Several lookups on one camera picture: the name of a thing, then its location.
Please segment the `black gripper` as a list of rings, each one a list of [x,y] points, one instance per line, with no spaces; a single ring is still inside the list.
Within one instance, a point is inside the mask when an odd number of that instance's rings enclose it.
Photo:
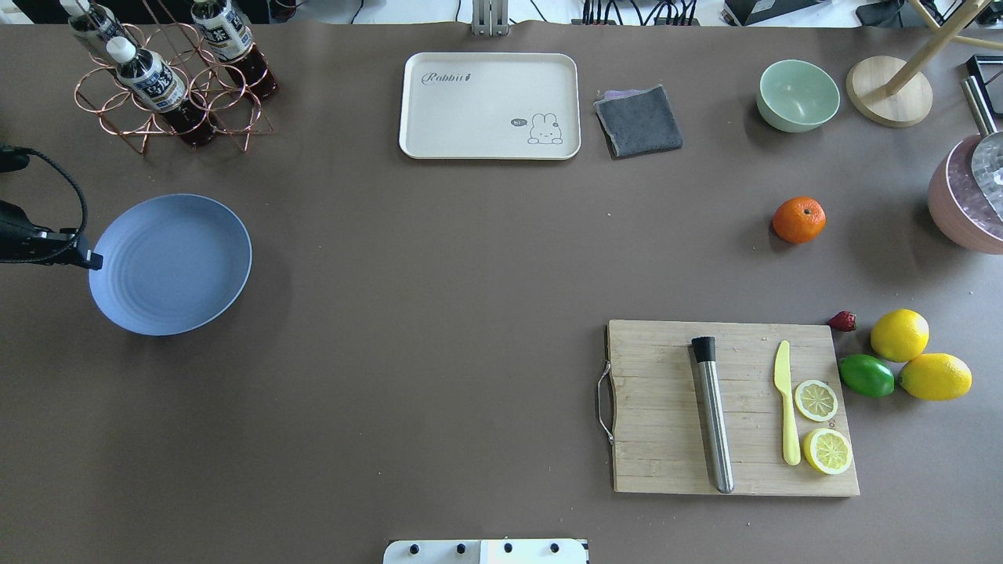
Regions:
[[[1,262],[79,266],[89,270],[103,268],[103,256],[91,250],[85,232],[76,228],[60,229],[55,238],[66,239],[71,246],[60,252],[60,239],[51,240],[54,231],[28,220],[21,207],[1,201]]]

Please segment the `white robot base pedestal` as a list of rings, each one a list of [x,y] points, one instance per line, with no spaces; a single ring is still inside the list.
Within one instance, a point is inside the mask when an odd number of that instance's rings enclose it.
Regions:
[[[573,538],[398,540],[383,563],[588,563],[588,542]]]

